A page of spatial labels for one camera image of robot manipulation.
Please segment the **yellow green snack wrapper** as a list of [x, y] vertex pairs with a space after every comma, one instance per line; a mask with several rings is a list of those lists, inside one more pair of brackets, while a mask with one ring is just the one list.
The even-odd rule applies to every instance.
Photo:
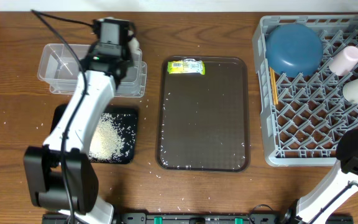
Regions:
[[182, 73], [199, 73], [205, 74], [205, 65], [201, 60], [193, 58], [186, 58], [183, 60], [176, 60], [167, 63], [167, 72], [169, 74], [182, 74]]

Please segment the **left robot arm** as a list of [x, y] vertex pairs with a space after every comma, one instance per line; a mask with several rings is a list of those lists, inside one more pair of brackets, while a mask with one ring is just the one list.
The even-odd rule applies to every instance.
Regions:
[[67, 215], [68, 223], [112, 223], [114, 207], [98, 195], [99, 181], [88, 158], [99, 119], [133, 65], [135, 25], [106, 17], [90, 25], [97, 41], [83, 59], [75, 92], [40, 147], [29, 146], [24, 168], [36, 207]]

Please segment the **white paper napkin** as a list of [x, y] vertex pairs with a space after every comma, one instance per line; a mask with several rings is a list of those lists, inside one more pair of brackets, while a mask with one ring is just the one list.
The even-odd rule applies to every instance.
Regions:
[[135, 37], [135, 33], [133, 31], [128, 32], [128, 45], [132, 54], [138, 54], [140, 52], [140, 44], [137, 38]]

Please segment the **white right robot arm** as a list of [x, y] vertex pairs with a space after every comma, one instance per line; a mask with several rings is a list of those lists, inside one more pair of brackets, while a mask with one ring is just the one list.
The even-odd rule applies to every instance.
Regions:
[[322, 181], [296, 200], [280, 223], [326, 223], [358, 191], [358, 129], [347, 131], [336, 149], [336, 161]]

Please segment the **pink cup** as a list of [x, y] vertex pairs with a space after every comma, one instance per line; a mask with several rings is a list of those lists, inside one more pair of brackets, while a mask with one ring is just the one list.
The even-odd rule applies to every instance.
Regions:
[[347, 46], [333, 57], [328, 68], [337, 76], [344, 76], [347, 75], [357, 63], [358, 48], [355, 46]]

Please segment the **dark blue plate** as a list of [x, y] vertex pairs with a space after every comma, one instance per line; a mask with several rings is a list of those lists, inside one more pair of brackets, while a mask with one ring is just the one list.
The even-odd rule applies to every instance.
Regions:
[[278, 74], [295, 78], [313, 75], [323, 57], [323, 44], [316, 32], [298, 23], [278, 26], [267, 37], [266, 59]]

